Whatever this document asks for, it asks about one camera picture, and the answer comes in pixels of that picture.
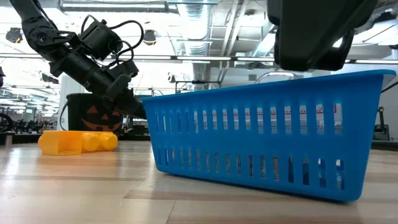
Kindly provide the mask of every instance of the ceiling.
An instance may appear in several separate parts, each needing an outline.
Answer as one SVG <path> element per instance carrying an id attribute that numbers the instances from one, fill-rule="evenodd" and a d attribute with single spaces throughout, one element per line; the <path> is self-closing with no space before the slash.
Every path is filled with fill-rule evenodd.
<path id="1" fill-rule="evenodd" d="M 266 37 L 267 32 L 264 32 L 264 26 L 267 24 L 267 1 L 247 0 L 246 10 L 244 11 L 242 11 L 243 5 L 240 4 L 242 1 L 220 0 L 218 4 L 211 7 L 210 33 L 208 40 L 205 41 L 205 43 L 210 45 L 210 55 L 221 55 L 223 53 L 225 39 L 228 40 L 228 45 L 232 45 L 230 54 L 234 55 L 247 54 L 253 51 L 261 40 Z M 136 55 L 185 55 L 184 43 L 189 41 L 187 34 L 196 32 L 198 29 L 195 26 L 190 26 L 178 14 L 151 12 L 148 6 L 153 3 L 144 5 L 144 8 L 148 8 L 148 12 L 138 12 L 137 10 L 127 12 L 129 9 L 126 9 L 126 7 L 123 9 L 124 12 L 120 12 L 120 10 L 109 10 L 111 5 L 115 3 L 112 0 L 106 3 L 90 0 L 64 1 L 70 4 L 90 3 L 98 7 L 95 11 L 86 11 L 84 8 L 79 11 L 61 11 L 58 9 L 58 0 L 41 0 L 40 2 L 60 30 L 79 33 L 81 23 L 87 14 L 95 16 L 99 20 L 105 19 L 109 26 L 134 19 L 140 22 L 145 29 L 155 30 L 157 43 L 153 46 L 141 44 L 134 50 Z M 134 1 L 118 0 L 117 2 L 120 3 L 120 7 Z M 236 13 L 233 12 L 234 4 L 238 4 Z M 107 10 L 101 10 L 101 7 L 106 7 Z M 395 11 L 396 8 L 394 1 L 380 1 L 378 7 L 381 8 L 380 12 L 385 10 Z M 11 27 L 21 27 L 21 19 L 8 1 L 0 3 L 0 14 L 7 14 L 7 19 L 2 19 L 0 22 L 0 53 L 35 54 L 26 41 L 15 44 L 6 40 L 6 33 Z M 122 39 L 132 45 L 139 40 L 139 28 L 135 24 L 123 26 L 115 31 Z M 269 34 L 267 40 L 269 46 L 268 56 L 272 56 L 273 41 L 272 34 Z M 398 44 L 398 21 L 396 19 L 375 24 L 372 29 L 356 35 L 348 58 L 386 58 L 391 55 L 388 45 L 393 44 Z M 45 83 L 41 80 L 43 73 L 50 75 L 46 61 L 42 59 L 0 58 L 0 64 L 7 75 L 4 79 L 5 85 L 31 86 L 29 91 L 32 93 L 46 95 L 49 98 L 59 98 L 59 85 Z M 168 88 L 172 89 L 174 87 L 174 84 L 167 81 L 169 74 L 175 75 L 178 80 L 192 79 L 192 66 L 189 63 L 157 63 L 155 65 L 153 63 L 138 63 L 137 66 L 140 69 L 140 73 L 133 79 L 130 86 L 137 88 L 137 93 L 141 94 L 148 94 L 148 92 L 139 88 L 159 88 L 166 93 L 172 93 L 173 90 L 168 90 Z M 248 73 L 259 75 L 264 73 L 264 70 L 250 72 L 242 68 L 235 69 L 237 70 L 228 71 L 226 74 L 226 86 L 246 84 Z M 217 67 L 211 68 L 210 79 L 215 81 L 218 74 Z M 10 88 L 9 91 L 16 92 L 16 89 Z"/>

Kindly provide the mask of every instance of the wall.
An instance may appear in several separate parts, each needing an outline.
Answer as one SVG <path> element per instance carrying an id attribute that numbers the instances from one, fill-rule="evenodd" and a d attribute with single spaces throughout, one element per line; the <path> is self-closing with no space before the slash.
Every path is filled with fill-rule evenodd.
<path id="1" fill-rule="evenodd" d="M 332 72 L 332 74 L 347 73 L 347 72 L 359 72 L 365 70 L 375 70 L 375 69 L 389 69 L 395 70 L 398 73 L 397 65 L 355 65 L 346 64 L 344 67 L 337 71 Z M 391 88 L 390 90 L 383 93 L 380 97 L 379 106 L 384 107 L 384 122 L 389 125 L 390 138 L 394 141 L 398 141 L 398 86 Z M 377 114 L 376 124 L 380 124 L 379 115 Z"/>

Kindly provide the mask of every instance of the yellow plastic block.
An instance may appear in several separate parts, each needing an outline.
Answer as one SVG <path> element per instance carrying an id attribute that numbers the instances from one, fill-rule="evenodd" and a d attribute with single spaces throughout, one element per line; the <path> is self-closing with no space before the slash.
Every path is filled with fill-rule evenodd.
<path id="1" fill-rule="evenodd" d="M 118 137 L 100 131 L 44 131 L 39 138 L 42 154 L 62 156 L 82 152 L 112 151 Z"/>

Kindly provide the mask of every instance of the wooden floor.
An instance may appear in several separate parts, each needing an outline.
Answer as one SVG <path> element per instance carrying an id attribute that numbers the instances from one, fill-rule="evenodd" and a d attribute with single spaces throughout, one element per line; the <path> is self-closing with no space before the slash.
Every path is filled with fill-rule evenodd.
<path id="1" fill-rule="evenodd" d="M 338 204 L 156 170 L 149 142 L 41 155 L 0 148 L 0 223 L 398 223 L 398 153 L 371 151 L 362 197 Z"/>

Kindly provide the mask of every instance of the black robotic arm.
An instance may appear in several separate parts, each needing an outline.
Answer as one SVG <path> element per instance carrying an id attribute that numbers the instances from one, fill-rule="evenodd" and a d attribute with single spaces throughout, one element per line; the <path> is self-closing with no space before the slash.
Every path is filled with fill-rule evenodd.
<path id="1" fill-rule="evenodd" d="M 50 62 L 51 74 L 59 77 L 65 72 L 88 91 L 101 97 L 109 109 L 146 118 L 142 104 L 135 99 L 133 90 L 127 87 L 131 78 L 137 75 L 138 68 L 132 59 L 121 63 L 118 60 L 126 51 L 131 51 L 134 55 L 132 50 L 142 39 L 134 47 L 129 45 L 128 49 L 121 51 L 124 41 L 112 31 L 133 22 L 139 25 L 143 36 L 144 29 L 138 22 L 126 21 L 120 26 L 108 27 L 106 21 L 95 19 L 86 30 L 77 35 L 58 30 L 38 0 L 10 2 L 22 19 L 22 30 L 27 43 Z M 115 54 L 116 60 L 107 66 L 98 65 L 93 60 L 104 60 L 111 53 Z"/>

